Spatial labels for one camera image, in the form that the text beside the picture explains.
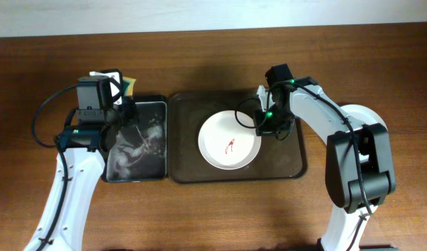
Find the green yellow sponge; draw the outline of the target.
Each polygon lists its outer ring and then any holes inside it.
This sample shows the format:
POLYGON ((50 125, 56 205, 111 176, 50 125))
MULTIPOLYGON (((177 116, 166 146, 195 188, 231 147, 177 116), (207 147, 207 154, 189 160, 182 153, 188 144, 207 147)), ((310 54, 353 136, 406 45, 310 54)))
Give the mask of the green yellow sponge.
POLYGON ((136 82, 136 79, 131 77, 123 77, 123 84, 124 84, 124 96, 132 96, 134 92, 134 84, 136 82))

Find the pink plate with red stain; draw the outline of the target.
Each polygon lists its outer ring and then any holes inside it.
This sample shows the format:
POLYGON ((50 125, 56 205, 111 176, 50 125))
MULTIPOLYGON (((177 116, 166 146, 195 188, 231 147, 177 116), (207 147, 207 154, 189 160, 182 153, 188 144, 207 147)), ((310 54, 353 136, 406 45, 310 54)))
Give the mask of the pink plate with red stain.
POLYGON ((225 110, 201 126, 198 148, 210 165, 223 170, 247 166, 258 155, 262 139, 249 126, 253 119, 242 112, 225 110))

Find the cream plate with red stain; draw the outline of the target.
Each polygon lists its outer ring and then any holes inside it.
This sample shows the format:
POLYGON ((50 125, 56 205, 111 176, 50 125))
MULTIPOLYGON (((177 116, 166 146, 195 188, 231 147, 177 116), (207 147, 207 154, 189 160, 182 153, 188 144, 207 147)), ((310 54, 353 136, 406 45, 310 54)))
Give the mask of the cream plate with red stain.
MULTIPOLYGON (((373 111, 368 107, 365 107, 363 105, 344 105, 344 106, 341 106, 341 109, 345 111, 348 114, 348 116, 352 116, 360 121, 363 121, 365 122, 365 124, 372 125, 372 124, 380 123, 385 127, 385 129, 388 129, 383 119, 375 111, 373 111)), ((350 152, 353 153, 352 143, 348 144, 345 154, 341 159, 344 164, 345 162, 348 161, 349 159, 348 155, 350 152)), ((374 157, 374 153, 370 153, 369 155, 362 155, 360 153, 359 160, 361 164, 363 162, 367 162, 371 156, 374 157)))

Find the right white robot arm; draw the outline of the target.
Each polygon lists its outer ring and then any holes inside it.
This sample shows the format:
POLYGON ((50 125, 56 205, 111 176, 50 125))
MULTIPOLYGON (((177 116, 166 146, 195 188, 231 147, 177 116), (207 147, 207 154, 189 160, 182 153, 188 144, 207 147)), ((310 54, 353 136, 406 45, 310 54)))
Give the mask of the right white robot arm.
POLYGON ((373 110, 338 106, 311 77, 259 86, 265 119, 279 111, 306 122, 324 141, 325 185, 333 208, 318 250, 360 250, 369 219, 396 190, 389 131, 373 110))

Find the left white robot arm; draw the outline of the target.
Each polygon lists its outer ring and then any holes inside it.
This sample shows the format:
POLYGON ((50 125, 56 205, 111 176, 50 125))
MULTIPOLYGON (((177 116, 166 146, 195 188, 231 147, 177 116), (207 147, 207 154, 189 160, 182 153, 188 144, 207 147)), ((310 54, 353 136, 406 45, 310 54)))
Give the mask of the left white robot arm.
POLYGON ((56 172, 40 222, 25 250, 81 250, 95 187, 115 136, 137 118, 132 98, 110 109, 75 107, 54 138, 56 172))

